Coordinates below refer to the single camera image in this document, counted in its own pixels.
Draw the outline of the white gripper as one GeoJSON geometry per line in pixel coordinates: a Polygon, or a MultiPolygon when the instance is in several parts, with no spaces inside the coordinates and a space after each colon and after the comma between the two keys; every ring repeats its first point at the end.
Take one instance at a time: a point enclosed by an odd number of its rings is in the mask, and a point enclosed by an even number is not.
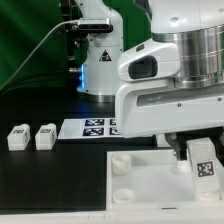
{"type": "MultiPolygon", "coordinates": [[[[168,80],[123,84],[115,100],[118,132],[126,137],[166,134],[165,140],[181,160],[175,132],[224,126],[224,83],[199,89],[175,89],[168,80]]],[[[217,128],[224,146],[223,128],[217,128]]]]}

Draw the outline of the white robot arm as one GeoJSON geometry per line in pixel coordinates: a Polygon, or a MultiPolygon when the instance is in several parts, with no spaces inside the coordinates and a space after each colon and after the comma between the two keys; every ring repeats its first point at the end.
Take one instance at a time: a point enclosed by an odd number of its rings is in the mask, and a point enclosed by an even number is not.
{"type": "Polygon", "coordinates": [[[79,92],[113,100],[126,138],[164,135],[180,160],[187,145],[224,133],[224,0],[133,0],[151,25],[123,50],[122,18],[102,0],[76,0],[89,50],[79,92]]]}

